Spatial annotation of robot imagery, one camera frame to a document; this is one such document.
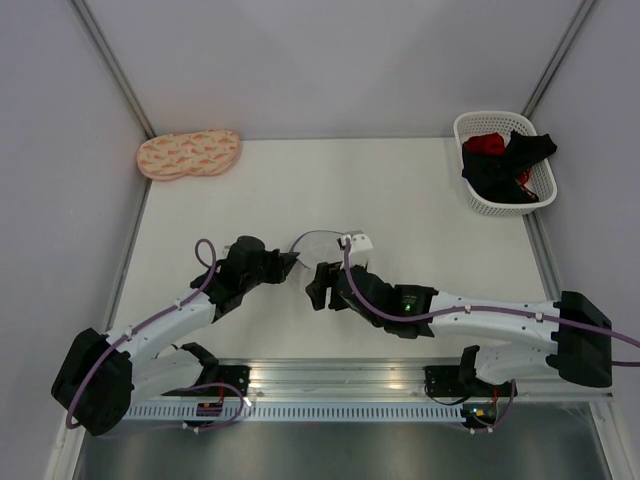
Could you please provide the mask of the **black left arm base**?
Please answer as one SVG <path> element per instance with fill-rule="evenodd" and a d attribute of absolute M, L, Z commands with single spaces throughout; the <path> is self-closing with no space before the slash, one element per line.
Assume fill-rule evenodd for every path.
<path fill-rule="evenodd" d="M 195 388 L 175 389 L 164 396 L 237 397 L 248 393 L 251 368 L 248 365 L 220 365 L 215 372 L 204 373 Z"/>

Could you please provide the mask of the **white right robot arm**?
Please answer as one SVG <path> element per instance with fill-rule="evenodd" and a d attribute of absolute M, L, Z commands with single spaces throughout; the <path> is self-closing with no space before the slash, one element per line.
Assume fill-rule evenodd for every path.
<path fill-rule="evenodd" d="M 478 395 L 490 385 L 556 374 L 590 388 L 612 384 L 611 322 L 586 296 L 564 291 L 556 302 L 486 306 L 419 285 L 391 285 L 361 266 L 320 263 L 305 292 L 314 310 L 352 310 L 402 339 L 460 335 L 496 340 L 464 349 L 459 388 Z"/>

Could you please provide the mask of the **round white mesh laundry bag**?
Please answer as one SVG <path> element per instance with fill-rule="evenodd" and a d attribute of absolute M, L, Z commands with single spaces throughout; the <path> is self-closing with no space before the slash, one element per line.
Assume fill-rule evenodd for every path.
<path fill-rule="evenodd" d="M 349 247 L 341 250 L 337 240 L 344 233 L 325 229 L 304 232 L 293 241 L 289 252 L 297 252 L 297 260 L 307 269 L 315 269 L 321 263 L 337 264 L 343 268 L 346 254 L 350 267 L 367 268 L 373 250 L 355 253 L 351 253 Z"/>

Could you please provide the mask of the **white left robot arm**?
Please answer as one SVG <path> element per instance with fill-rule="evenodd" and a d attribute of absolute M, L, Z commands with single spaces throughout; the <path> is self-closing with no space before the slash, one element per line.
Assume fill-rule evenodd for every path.
<path fill-rule="evenodd" d="M 204 272 L 163 310 L 107 333 L 81 331 L 51 388 L 66 411 L 66 427 L 101 436 L 141 401 L 186 388 L 198 396 L 212 393 L 218 384 L 212 355 L 194 344 L 169 355 L 164 350 L 238 308 L 256 287 L 283 283 L 297 257 L 241 236 L 224 258 L 206 262 Z"/>

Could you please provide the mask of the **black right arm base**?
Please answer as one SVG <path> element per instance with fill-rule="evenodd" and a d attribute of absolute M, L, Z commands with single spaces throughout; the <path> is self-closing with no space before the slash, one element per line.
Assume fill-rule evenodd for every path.
<path fill-rule="evenodd" d="M 424 390 L 428 397 L 435 399 L 450 398 L 451 400 L 468 399 L 468 389 L 459 380 L 457 365 L 425 366 Z"/>

